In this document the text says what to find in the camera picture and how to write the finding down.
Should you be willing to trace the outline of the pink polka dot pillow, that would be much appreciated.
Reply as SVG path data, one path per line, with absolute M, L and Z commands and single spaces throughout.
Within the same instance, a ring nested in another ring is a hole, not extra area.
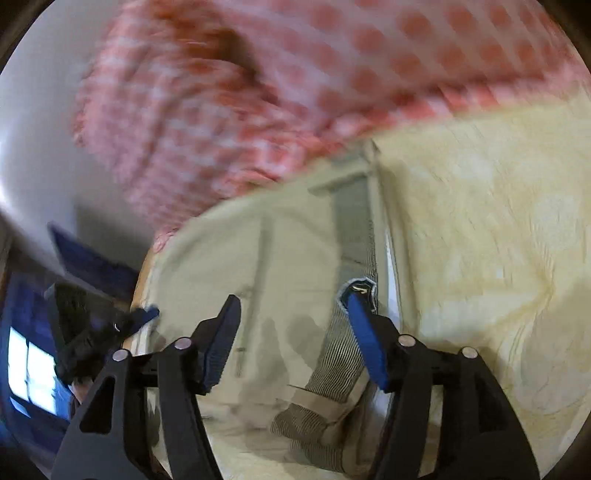
M 74 139 L 152 227 L 154 249 L 216 204 L 345 144 L 267 100 L 225 57 L 230 43 L 204 1 L 126 1 L 81 82 Z

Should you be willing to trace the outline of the beige khaki pants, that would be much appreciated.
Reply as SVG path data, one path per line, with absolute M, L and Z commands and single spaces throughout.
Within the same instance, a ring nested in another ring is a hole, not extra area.
M 147 258 L 137 301 L 159 317 L 129 341 L 151 353 L 238 296 L 221 381 L 198 407 L 226 479 L 365 479 L 391 403 L 370 381 L 339 297 L 368 287 L 399 311 L 380 152 L 360 142 L 294 181 L 226 201 Z

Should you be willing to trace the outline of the cream patterned bedspread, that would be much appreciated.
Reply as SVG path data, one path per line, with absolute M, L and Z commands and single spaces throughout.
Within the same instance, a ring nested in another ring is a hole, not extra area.
M 399 323 L 471 345 L 497 376 L 541 475 L 590 443 L 590 101 L 384 134 Z

